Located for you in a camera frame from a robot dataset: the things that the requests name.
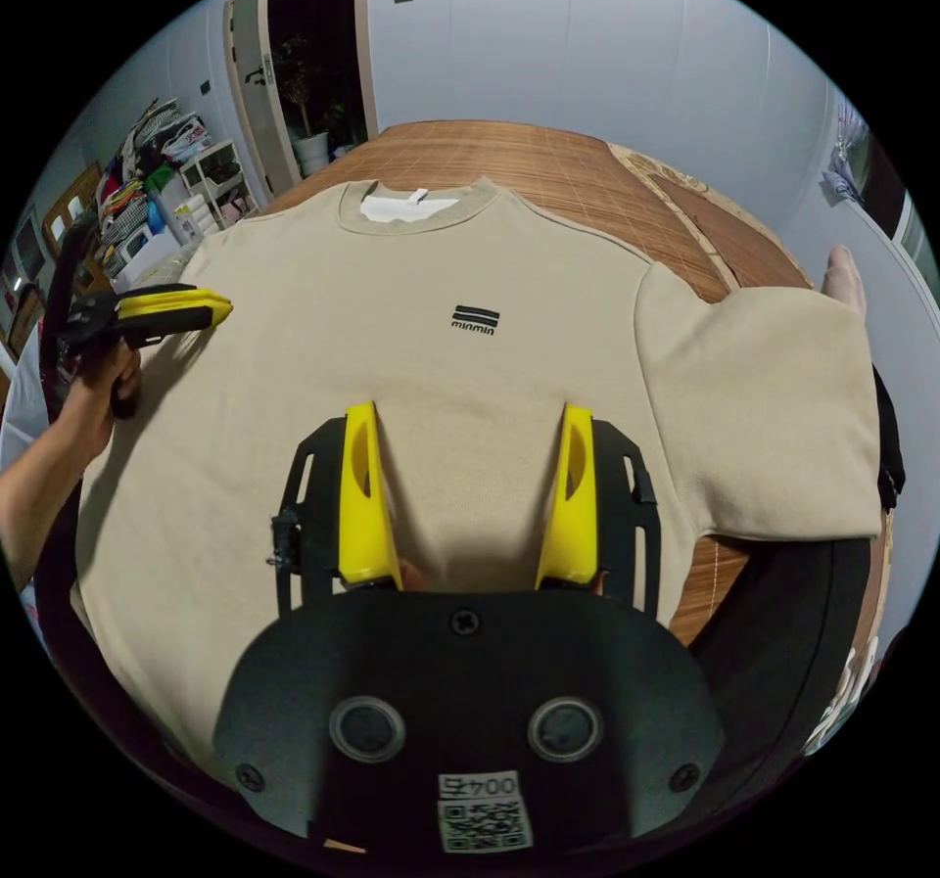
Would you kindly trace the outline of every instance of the white shelving unit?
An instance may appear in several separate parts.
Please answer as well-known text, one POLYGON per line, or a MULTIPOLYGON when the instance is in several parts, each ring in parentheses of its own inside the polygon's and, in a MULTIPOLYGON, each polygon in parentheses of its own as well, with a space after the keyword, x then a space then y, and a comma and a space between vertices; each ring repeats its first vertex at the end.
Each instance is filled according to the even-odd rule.
POLYGON ((248 211, 238 221, 258 212, 258 202, 245 179, 245 168, 231 139, 221 141, 197 154, 183 164, 179 172, 190 196, 202 195, 206 198, 220 229, 227 229, 235 224, 224 215, 220 205, 220 201, 224 201, 233 190, 238 197, 245 200, 248 207, 248 211))

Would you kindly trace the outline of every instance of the sweatshirt sleeve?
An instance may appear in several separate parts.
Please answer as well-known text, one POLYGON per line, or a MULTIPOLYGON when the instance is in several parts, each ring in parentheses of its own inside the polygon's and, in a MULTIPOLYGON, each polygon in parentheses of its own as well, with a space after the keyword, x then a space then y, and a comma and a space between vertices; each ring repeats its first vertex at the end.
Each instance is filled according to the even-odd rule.
POLYGON ((854 311, 795 288, 708 304, 655 264, 634 319, 672 479, 699 535, 879 534, 877 400, 854 311))

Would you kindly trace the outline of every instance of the wooden table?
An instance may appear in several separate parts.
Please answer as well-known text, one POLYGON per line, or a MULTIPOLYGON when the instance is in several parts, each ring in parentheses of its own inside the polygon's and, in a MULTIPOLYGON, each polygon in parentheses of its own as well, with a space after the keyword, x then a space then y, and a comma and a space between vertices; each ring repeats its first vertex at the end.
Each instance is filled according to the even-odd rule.
MULTIPOLYGON (((527 124, 423 121, 389 128, 278 197, 267 211, 296 206, 351 180, 435 190, 466 186, 483 175, 637 246, 708 302, 740 287, 813 287, 770 230, 705 184, 627 148, 527 124)), ((671 624, 683 643, 714 614, 748 554, 739 541, 698 542, 671 624)))

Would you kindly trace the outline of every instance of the shelf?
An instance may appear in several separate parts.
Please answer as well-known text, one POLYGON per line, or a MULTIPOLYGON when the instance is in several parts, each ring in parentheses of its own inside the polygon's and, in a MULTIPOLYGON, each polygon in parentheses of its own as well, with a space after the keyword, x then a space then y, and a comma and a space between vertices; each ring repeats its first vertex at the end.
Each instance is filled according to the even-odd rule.
POLYGON ((235 142, 231 138, 227 138, 224 141, 219 141, 218 144, 213 144, 211 147, 207 147, 204 151, 197 154, 192 160, 183 164, 179 168, 179 172, 185 173, 187 170, 191 170, 197 163, 204 161, 207 157, 211 157, 213 154, 217 154, 219 151, 224 150, 227 147, 230 147, 233 153, 235 152, 235 142))
POLYGON ((199 183, 194 183, 189 189, 190 191, 198 190, 200 193, 203 193, 207 200, 217 200, 219 197, 228 193, 233 186, 238 186, 239 183, 243 183, 244 181, 245 174, 243 171, 239 170, 238 173, 231 177, 231 179, 225 180, 224 183, 216 184, 214 180, 207 176, 199 183))

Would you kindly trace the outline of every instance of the human hand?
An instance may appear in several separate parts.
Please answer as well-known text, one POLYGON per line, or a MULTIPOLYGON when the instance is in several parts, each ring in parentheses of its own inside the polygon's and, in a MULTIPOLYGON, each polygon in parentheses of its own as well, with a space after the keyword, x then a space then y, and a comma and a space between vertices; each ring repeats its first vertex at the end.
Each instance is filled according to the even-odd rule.
POLYGON ((137 394, 140 380, 140 353, 124 341, 102 358, 79 363, 57 424, 69 431, 86 462, 94 460, 111 440, 115 426, 111 393, 115 382, 117 397, 124 401, 137 394))

